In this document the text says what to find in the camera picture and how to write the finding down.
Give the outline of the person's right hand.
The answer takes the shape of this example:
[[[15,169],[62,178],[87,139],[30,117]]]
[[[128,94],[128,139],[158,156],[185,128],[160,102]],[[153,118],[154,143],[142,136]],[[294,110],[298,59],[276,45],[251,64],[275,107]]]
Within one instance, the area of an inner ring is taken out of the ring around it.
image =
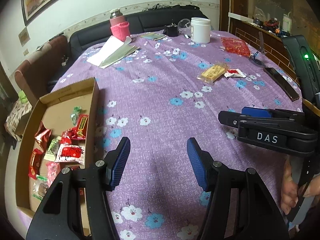
[[[281,186],[281,202],[280,207],[287,215],[298,202],[298,195],[304,191],[306,185],[298,188],[298,185],[292,179],[292,168],[289,158],[284,164],[284,174]],[[319,196],[319,176],[312,179],[308,188],[304,192],[304,197]]]

